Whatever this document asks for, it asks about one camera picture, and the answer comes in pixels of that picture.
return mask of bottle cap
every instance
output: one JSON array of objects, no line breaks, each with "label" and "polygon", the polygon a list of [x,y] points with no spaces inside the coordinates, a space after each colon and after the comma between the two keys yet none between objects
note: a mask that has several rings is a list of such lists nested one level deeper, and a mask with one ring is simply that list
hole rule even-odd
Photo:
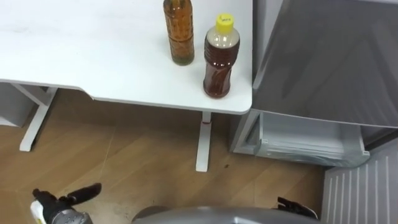
[{"label": "bottle cap", "polygon": [[221,34],[229,34],[234,27],[234,17],[231,14],[222,13],[218,15],[216,30]]}]

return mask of gray refrigerator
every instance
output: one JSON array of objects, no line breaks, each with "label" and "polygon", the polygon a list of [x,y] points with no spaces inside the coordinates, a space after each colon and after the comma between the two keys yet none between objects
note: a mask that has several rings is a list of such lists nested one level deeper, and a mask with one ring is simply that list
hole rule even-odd
[{"label": "gray refrigerator", "polygon": [[254,1],[253,103],[230,151],[355,167],[398,127],[398,1]]}]

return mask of white metal table frame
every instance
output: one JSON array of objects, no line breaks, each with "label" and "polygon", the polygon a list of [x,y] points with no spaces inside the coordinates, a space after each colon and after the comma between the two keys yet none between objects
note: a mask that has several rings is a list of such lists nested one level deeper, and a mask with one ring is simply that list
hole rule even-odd
[{"label": "white metal table frame", "polygon": [[[21,85],[15,83],[11,83],[11,85],[13,85],[21,93],[23,93],[26,97],[31,99],[39,106],[19,146],[20,151],[30,152],[30,150],[32,150],[37,134],[39,133],[40,128],[47,115],[47,111],[49,110],[51,103],[54,99],[54,96],[57,93],[58,88],[49,87],[47,91],[44,91],[39,86]],[[211,136],[211,113],[202,112],[202,119],[200,124],[200,133],[198,140],[196,171],[207,172],[208,170],[208,160],[210,153],[210,136]]]}]

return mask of drawer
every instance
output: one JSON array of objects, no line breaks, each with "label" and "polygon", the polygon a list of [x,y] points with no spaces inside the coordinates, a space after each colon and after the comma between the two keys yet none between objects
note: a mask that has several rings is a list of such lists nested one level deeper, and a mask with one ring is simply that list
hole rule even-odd
[{"label": "drawer", "polygon": [[256,156],[323,166],[356,167],[370,155],[360,126],[261,113],[248,142]]}]

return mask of white table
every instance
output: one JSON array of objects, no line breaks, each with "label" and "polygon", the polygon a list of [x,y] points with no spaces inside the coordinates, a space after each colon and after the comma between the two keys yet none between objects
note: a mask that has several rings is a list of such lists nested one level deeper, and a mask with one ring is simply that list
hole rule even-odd
[{"label": "white table", "polygon": [[[29,151],[57,88],[94,100],[203,112],[197,170],[207,171],[211,112],[243,114],[252,103],[252,1],[192,0],[195,60],[171,60],[163,0],[0,0],[0,82],[39,104],[20,150]],[[207,30],[221,12],[241,34],[231,91],[203,91]],[[38,86],[49,86],[44,92]]]}]

